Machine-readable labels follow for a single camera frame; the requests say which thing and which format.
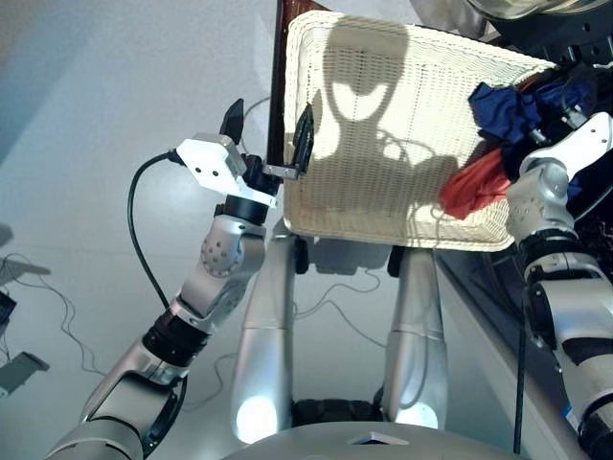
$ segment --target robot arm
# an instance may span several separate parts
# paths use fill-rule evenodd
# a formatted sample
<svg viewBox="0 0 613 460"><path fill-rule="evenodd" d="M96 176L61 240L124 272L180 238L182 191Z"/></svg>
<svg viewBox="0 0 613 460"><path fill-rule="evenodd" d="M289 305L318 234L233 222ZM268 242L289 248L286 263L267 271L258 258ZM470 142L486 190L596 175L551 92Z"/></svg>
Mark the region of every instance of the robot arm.
<svg viewBox="0 0 613 460"><path fill-rule="evenodd" d="M591 458L613 458L613 287L582 248L566 211L568 182L613 146L606 113L553 147L529 155L507 190L508 227L527 282L526 316L553 351Z"/></svg>
<svg viewBox="0 0 613 460"><path fill-rule="evenodd" d="M162 441L180 409L190 365L242 299L264 260L269 207L283 178L305 173L313 138L312 110L296 128L291 165L270 168L240 155L242 100L227 111L219 135L197 134L177 154L205 188L226 194L216 207L200 257L169 308L94 390L80 424L47 454L49 460L141 460Z"/></svg>
<svg viewBox="0 0 613 460"><path fill-rule="evenodd" d="M180 408L173 388L242 299L263 262L263 239L260 222L215 218L198 263L170 307L108 373L87 401L80 425L47 458L138 460L155 449Z"/></svg>

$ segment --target wicker basket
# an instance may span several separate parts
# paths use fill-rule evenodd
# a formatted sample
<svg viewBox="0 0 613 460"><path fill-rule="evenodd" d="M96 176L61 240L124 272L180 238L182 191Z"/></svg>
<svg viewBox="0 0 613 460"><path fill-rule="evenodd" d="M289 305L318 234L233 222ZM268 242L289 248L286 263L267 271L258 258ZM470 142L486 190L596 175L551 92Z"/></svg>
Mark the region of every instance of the wicker basket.
<svg viewBox="0 0 613 460"><path fill-rule="evenodd" d="M445 215L447 179L489 146L467 102L481 81L516 84L551 62L418 26L311 11L287 39L285 160L313 105L308 173L285 185L285 224L311 236L496 251L512 237L506 200Z"/></svg>

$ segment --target cable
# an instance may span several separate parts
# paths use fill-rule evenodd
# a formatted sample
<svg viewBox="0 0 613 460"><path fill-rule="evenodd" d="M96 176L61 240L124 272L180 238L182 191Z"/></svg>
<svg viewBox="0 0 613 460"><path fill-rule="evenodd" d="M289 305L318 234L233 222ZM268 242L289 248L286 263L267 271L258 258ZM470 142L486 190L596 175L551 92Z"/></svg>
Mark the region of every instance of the cable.
<svg viewBox="0 0 613 460"><path fill-rule="evenodd" d="M11 360L11 352L9 351L9 345L7 344L7 332L4 331L4 333L2 334L2 347L0 347L0 352L2 352L2 354L4 355L4 357L7 359L7 362L9 362Z"/></svg>
<svg viewBox="0 0 613 460"><path fill-rule="evenodd" d="M526 330L522 317L517 350L517 389L515 394L515 423L513 428L513 453L521 450L521 428L524 414L524 384L526 377Z"/></svg>
<svg viewBox="0 0 613 460"><path fill-rule="evenodd" d="M75 307L75 304L73 304L73 302L68 297L66 297L64 294L62 294L57 289L49 285L40 275L36 275L38 277L38 280L40 281L40 285L32 285L30 283L24 283L23 281L19 281L17 277L14 276L14 274L11 271L11 267L9 266L9 260L11 259L11 257L20 257L21 259L26 261L28 264L34 265L34 263L30 259L28 259L26 256L24 256L23 254L20 254L18 252L13 252L5 256L4 259L2 260L2 265L0 265L0 273L6 269L11 279L15 281L18 285L24 286L26 288L38 288L38 289L50 290L52 293L57 295L57 297L59 297L59 299L64 304L64 317L62 319L62 322L59 328L64 334L66 334L71 340L73 340L79 346L81 370L83 372L98 374L104 377L104 373L101 372L96 367L96 354L92 351L91 348L89 348L81 340L79 340L71 331L72 323L75 320L75 317L77 316L77 308ZM85 365L85 358L87 354L91 356L90 366Z"/></svg>
<svg viewBox="0 0 613 460"><path fill-rule="evenodd" d="M347 323L347 325L355 331L356 334L359 334L360 336L362 336L363 338L365 338L369 342L373 343L377 347L385 348L385 344L383 344L383 343L373 339L372 337L367 336L365 333L360 331L351 322L349 317L347 317L347 315L338 306L338 304L336 304L336 302L334 302L333 300L330 300L330 299L326 299L326 297L329 295L329 293L333 289L339 288L339 287L347 288L349 290L352 290L353 292L358 292L358 293L373 292L374 290L376 290L381 285L381 280L380 280L380 278L378 276L374 275L373 273L370 273L369 270L365 270L365 273L367 275L371 276L372 278L376 279L376 284L375 284L374 287L371 287L371 288L366 289L366 290L360 290L360 289L357 289L355 287L351 287L349 285L346 285L344 283L336 283L336 284L332 285L331 287L329 287L326 290L326 292L324 293L324 295L320 298L320 300L315 304L315 306L310 308L310 309L307 309L305 311L299 312L298 304L296 304L296 302L293 302L292 303L292 307L294 309L294 316L295 316L295 318L297 320L307 318L307 317L311 316L312 314L314 314L315 312L317 312L319 309L321 309L325 304L331 304L336 309L336 311L338 311L338 313L341 315L341 317ZM196 410L201 409L204 405L206 405L207 403L209 403L210 401L212 401L213 399L215 399L217 396L219 396L221 394L221 392L223 391L223 389L225 387L225 384L224 384L223 378L221 376L221 372L219 371L219 363L223 359L235 358L235 357L237 357L237 355L238 355L237 353L227 353L225 355L222 355L222 356L218 357L215 360L214 369L215 369L215 375L216 375L216 379L217 379L217 389L213 393L211 393L209 396L207 396L206 398L204 398L204 399L202 399L200 401L197 401L197 402L186 402L184 404L183 409L181 409L183 412L195 412Z"/></svg>
<svg viewBox="0 0 613 460"><path fill-rule="evenodd" d="M364 270L364 274L370 276L371 278L374 278L376 281L375 286L370 287L368 289L358 289L356 287L352 287L349 285L346 285L345 283L335 283L334 285L330 286L326 292L324 292L324 295L321 296L321 298L319 299L319 301L310 309L304 310L304 311L299 311L296 308L296 319L300 320L300 319L305 319L309 316L311 316L312 314L316 313L319 309L322 308L323 304L326 301L326 297L328 297L328 295L335 290L336 288L346 288L348 290L351 290L353 292L357 292L358 294L368 294L369 292L373 292L375 290L377 290L380 286L381 286L381 280L378 276L374 275L373 273L370 272L370 270L366 269Z"/></svg>
<svg viewBox="0 0 613 460"><path fill-rule="evenodd" d="M155 292L157 293L162 305L167 309L169 307L169 301L164 294L164 291L158 284L155 276L151 272L147 260L145 259L145 255L143 254L143 250L141 249L141 245L138 243L138 238L136 238L136 232L134 230L134 194L136 192L136 186L138 185L138 180L141 178L141 175L147 170L148 167L153 166L160 161L169 160L170 159L170 151L166 153L162 153L160 155L154 156L150 158L145 163L143 163L138 170L134 173L132 177L132 182L130 183L130 190L127 193L127 229L130 233L130 239L132 240L132 245L134 246L134 250L136 251L136 255L138 257L139 262L141 263L141 267L145 271L149 281L153 285Z"/></svg>
<svg viewBox="0 0 613 460"><path fill-rule="evenodd" d="M602 192L600 195L598 195L598 197L594 200L594 202L592 204L590 204L587 208L585 208L583 211L581 211L579 213L579 215L575 218L575 221L581 220L583 219L585 216L587 216L588 214L590 214L592 211L594 211L594 208L596 208L599 204L602 203L602 201L608 197L608 195L611 193L611 191L613 190L613 184L609 184Z"/></svg>
<svg viewBox="0 0 613 460"><path fill-rule="evenodd" d="M360 331L352 322L351 320L347 317L347 315L345 314L345 312L338 306L338 304L336 302L334 302L333 300L327 299L328 295L336 288L346 288L349 290L352 290L353 292L357 292L360 294L367 294L369 292L373 292L375 290L377 290L379 288L379 286L381 286L381 280L378 276L374 275L373 273L371 273L368 269L366 269L364 271L365 274L367 274L368 276L374 278L376 280L376 284L374 287L362 290L362 289L358 289L356 287L352 287L349 285L346 285L344 283L336 283L332 286L330 286L326 292L324 292L324 294L321 296L321 298L319 299L319 301L310 309L304 310L304 311L299 311L298 310L298 305L296 304L296 302L294 302L293 307L294 307L294 318L296 319L296 321L300 321L301 319L305 319L308 318L309 316L311 316L312 314L315 314L317 311L319 311L319 309L321 309L325 304L330 304L332 305L336 311L338 312L338 314L341 315L341 317L343 318L343 320L347 323L347 325L353 329L353 331L360 335L361 337L365 338L366 340L368 340L369 342L373 343L374 345L376 345L377 347L381 347L381 348L385 348L385 344L379 342L378 340L375 340L374 338L366 335L365 333L363 333L362 331Z"/></svg>
<svg viewBox="0 0 613 460"><path fill-rule="evenodd" d="M247 110L245 110L245 115L242 118L242 122L244 123L247 120L247 116L255 109L257 108L259 105L264 104L266 101L270 101L270 96L266 96L265 98L261 98L259 101L256 101L255 103L252 103L249 108L247 108ZM244 137L240 137L240 144L242 145L242 148L245 150L246 154L249 154L249 150L247 149L247 146L245 145L245 140Z"/></svg>
<svg viewBox="0 0 613 460"><path fill-rule="evenodd" d="M183 408L181 409L183 412L188 412L188 413L195 412L196 410L201 409L204 405L208 404L209 402L214 400L217 396L219 396L219 394L223 391L223 388L224 388L223 378L221 377L221 372L219 371L219 363L223 359L235 358L237 357L237 355L238 354L234 352L226 353L225 355L221 355L215 360L215 363L213 364L213 368L215 369L215 375L217 378L217 390L215 390L213 393L211 393L209 396L207 396L206 398L202 400L194 401L194 402L186 402Z"/></svg>

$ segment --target clothing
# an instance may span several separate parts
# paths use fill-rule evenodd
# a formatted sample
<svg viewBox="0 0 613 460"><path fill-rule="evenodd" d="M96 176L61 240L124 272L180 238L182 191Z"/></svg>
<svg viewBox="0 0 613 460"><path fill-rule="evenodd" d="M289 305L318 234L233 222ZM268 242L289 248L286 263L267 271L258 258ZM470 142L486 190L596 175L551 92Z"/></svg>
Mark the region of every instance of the clothing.
<svg viewBox="0 0 613 460"><path fill-rule="evenodd" d="M504 198L510 184L500 149L495 149L456 172L441 189L439 201L446 214L466 219L470 213Z"/></svg>
<svg viewBox="0 0 613 460"><path fill-rule="evenodd" d="M587 82L567 76L540 85L538 81L538 77L529 79L517 89L492 88L482 82L470 95L468 102L483 137L499 147L447 181L439 194L447 214L465 219L505 197L507 187L519 177L524 158L543 147L532 140L531 131L538 129L551 145L572 131L561 121L566 107L579 105L582 113L589 116L586 102L591 88ZM574 179L569 196L580 190L579 180Z"/></svg>

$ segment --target floor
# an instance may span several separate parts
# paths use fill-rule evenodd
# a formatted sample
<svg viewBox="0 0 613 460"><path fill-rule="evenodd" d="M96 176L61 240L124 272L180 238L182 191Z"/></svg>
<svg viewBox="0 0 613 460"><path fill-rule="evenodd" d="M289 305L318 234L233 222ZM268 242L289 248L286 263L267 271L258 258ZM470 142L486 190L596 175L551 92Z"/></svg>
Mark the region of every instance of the floor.
<svg viewBox="0 0 613 460"><path fill-rule="evenodd" d="M420 22L408 1L325 1L342 12ZM198 131L216 131L225 107L268 95L274 2L38 2L0 4L0 255L19 253L35 268L19 280L45 280L75 305L76 337L108 370L160 313L161 306L134 256L125 198L136 168ZM263 151L267 107L246 121L252 152ZM220 196L184 170L159 165L139 186L136 225L151 268L171 294L195 263ZM280 217L272 212L267 225ZM19 256L11 257L19 261ZM396 283L384 261L380 287L329 295L357 328L384 341ZM315 305L334 283L368 290L372 275L322 275L313 267L296 283L299 309ZM14 356L27 351L51 366L0 402L0 457L40 458L79 418L100 376L81 370L79 346L60 330L64 304L48 289L6 283L18 307L8 327ZM244 302L214 337L191 373L187 401L214 394L216 359L232 353ZM510 427L479 371L450 344L448 429L507 448ZM297 324L294 397L369 400L380 385L383 350L352 331L329 306ZM86 357L91 366L91 357ZM152 459L180 452L214 460L238 449L228 423L227 381L233 361L219 362L219 395L182 413ZM335 373L322 369L338 368ZM470 401L468 390L480 398Z"/></svg>

